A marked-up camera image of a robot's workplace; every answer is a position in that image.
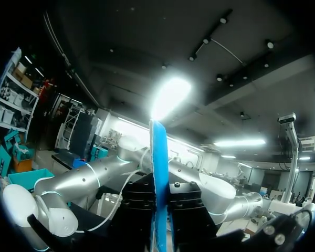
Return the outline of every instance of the teal box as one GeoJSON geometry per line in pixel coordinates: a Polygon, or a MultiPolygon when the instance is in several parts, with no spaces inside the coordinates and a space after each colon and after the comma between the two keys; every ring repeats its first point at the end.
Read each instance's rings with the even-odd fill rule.
{"type": "Polygon", "coordinates": [[[109,151],[101,148],[101,147],[97,147],[97,146],[93,146],[92,150],[91,150],[91,160],[96,160],[96,159],[102,159],[105,158],[108,155],[109,151]]]}
{"type": "Polygon", "coordinates": [[[7,153],[5,148],[0,146],[0,175],[2,177],[7,176],[9,164],[11,162],[11,156],[7,153]]]}
{"type": "Polygon", "coordinates": [[[26,159],[32,159],[34,156],[34,149],[29,149],[27,146],[25,145],[18,145],[19,148],[21,150],[27,150],[26,153],[22,152],[21,150],[19,150],[16,145],[13,145],[13,156],[16,157],[16,159],[20,162],[22,160],[26,160],[26,159]]]}
{"type": "Polygon", "coordinates": [[[43,177],[53,177],[54,175],[47,169],[40,169],[30,172],[20,172],[9,174],[8,179],[11,184],[17,184],[31,193],[34,192],[35,182],[43,177]]]}

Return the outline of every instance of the ceiling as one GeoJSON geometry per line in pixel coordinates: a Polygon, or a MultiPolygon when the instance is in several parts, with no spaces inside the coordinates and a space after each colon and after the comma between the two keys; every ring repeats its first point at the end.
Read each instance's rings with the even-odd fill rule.
{"type": "Polygon", "coordinates": [[[280,154],[277,118],[292,112],[298,136],[315,135],[315,60],[267,1],[57,1],[47,18],[98,107],[147,124],[156,90],[178,76],[192,92],[163,124],[184,141],[264,138],[264,148],[228,151],[243,160],[273,157],[280,154]],[[218,43],[190,61],[208,36],[218,43]]]}

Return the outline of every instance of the blue panel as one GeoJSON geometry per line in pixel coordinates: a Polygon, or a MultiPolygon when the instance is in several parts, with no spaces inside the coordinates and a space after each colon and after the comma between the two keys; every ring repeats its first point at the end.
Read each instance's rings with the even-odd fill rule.
{"type": "Polygon", "coordinates": [[[150,126],[156,192],[156,246],[159,252],[166,252],[167,189],[169,186],[167,135],[165,128],[159,122],[151,121],[150,126]]]}

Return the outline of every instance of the metal shelving unit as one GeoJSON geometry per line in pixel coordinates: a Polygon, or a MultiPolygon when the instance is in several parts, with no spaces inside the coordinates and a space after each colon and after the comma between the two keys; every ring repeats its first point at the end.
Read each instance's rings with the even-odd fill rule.
{"type": "Polygon", "coordinates": [[[26,86],[24,86],[21,82],[19,82],[13,75],[11,75],[8,70],[10,68],[10,66],[13,64],[12,60],[9,61],[9,63],[7,64],[7,67],[5,69],[5,72],[0,80],[0,89],[2,87],[2,84],[4,83],[4,80],[5,78],[9,78],[13,83],[15,83],[16,85],[18,85],[21,89],[23,89],[24,93],[27,93],[27,95],[30,95],[30,96],[33,96],[32,99],[30,100],[35,100],[34,102],[34,105],[33,107],[31,108],[31,110],[27,110],[27,109],[24,109],[22,107],[19,107],[11,102],[8,102],[4,99],[2,99],[0,97],[0,103],[3,103],[5,106],[8,106],[10,108],[13,108],[14,110],[17,110],[17,111],[20,111],[22,113],[22,115],[28,120],[28,123],[27,123],[27,127],[26,128],[19,128],[19,127],[16,127],[12,124],[7,124],[7,123],[4,123],[4,122],[0,122],[0,127],[2,128],[6,128],[6,129],[13,129],[13,130],[17,130],[19,132],[25,132],[25,139],[27,139],[28,137],[28,131],[29,131],[29,126],[30,126],[30,122],[32,121],[32,118],[33,118],[33,114],[34,114],[34,111],[35,111],[35,108],[37,106],[37,102],[38,102],[38,95],[35,94],[33,91],[31,91],[30,89],[28,89],[26,86]]]}

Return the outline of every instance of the bright light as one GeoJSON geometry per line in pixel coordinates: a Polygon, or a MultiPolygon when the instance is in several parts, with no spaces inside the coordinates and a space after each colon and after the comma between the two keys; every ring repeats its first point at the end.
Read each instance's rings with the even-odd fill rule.
{"type": "Polygon", "coordinates": [[[204,152],[203,150],[201,150],[201,149],[199,149],[199,148],[197,148],[197,147],[191,146],[190,144],[184,143],[184,142],[182,142],[182,141],[180,141],[180,140],[173,139],[173,138],[171,138],[170,136],[167,136],[167,139],[172,140],[172,141],[174,141],[174,142],[176,142],[176,143],[180,143],[180,144],[185,145],[185,146],[187,146],[187,147],[193,148],[193,149],[195,149],[195,150],[197,150],[197,151],[204,152]]]}
{"type": "Polygon", "coordinates": [[[38,71],[38,73],[42,75],[42,77],[44,77],[44,75],[36,67],[35,67],[35,70],[38,71]]]}
{"type": "Polygon", "coordinates": [[[151,117],[162,120],[183,101],[191,90],[190,84],[180,78],[173,78],[164,84],[153,104],[151,117]]]}
{"type": "Polygon", "coordinates": [[[245,167],[249,167],[249,168],[252,168],[252,166],[249,166],[249,165],[247,165],[247,164],[244,164],[244,163],[239,163],[239,162],[238,162],[238,164],[240,164],[240,165],[242,165],[242,166],[245,166],[245,167]]]}
{"type": "Polygon", "coordinates": [[[72,101],[75,101],[75,102],[78,102],[78,103],[80,103],[80,104],[83,104],[82,102],[80,102],[80,101],[77,101],[77,100],[74,100],[74,99],[72,99],[72,101]]]}
{"type": "Polygon", "coordinates": [[[28,62],[29,62],[29,63],[31,63],[31,64],[32,64],[31,60],[30,60],[30,59],[28,59],[28,57],[27,57],[27,56],[25,56],[25,58],[28,60],[28,62]]]}
{"type": "Polygon", "coordinates": [[[135,126],[141,128],[141,129],[144,129],[144,130],[148,130],[148,131],[149,131],[149,129],[147,129],[147,128],[143,127],[143,126],[140,126],[140,125],[138,125],[138,124],[136,124],[136,123],[134,123],[134,122],[128,121],[128,120],[126,120],[126,119],[124,119],[124,118],[118,117],[118,119],[121,120],[121,121],[127,122],[127,123],[129,123],[129,124],[135,125],[135,126]]]}
{"type": "Polygon", "coordinates": [[[214,143],[214,145],[218,147],[232,147],[232,146],[253,146],[253,145],[261,145],[266,142],[263,139],[257,140],[240,140],[240,141],[223,141],[214,143]]]}
{"type": "Polygon", "coordinates": [[[309,156],[303,156],[303,157],[300,157],[299,160],[310,160],[310,157],[309,156]]]}
{"type": "Polygon", "coordinates": [[[221,157],[226,158],[226,159],[235,159],[235,156],[228,156],[228,155],[221,155],[221,157]]]}

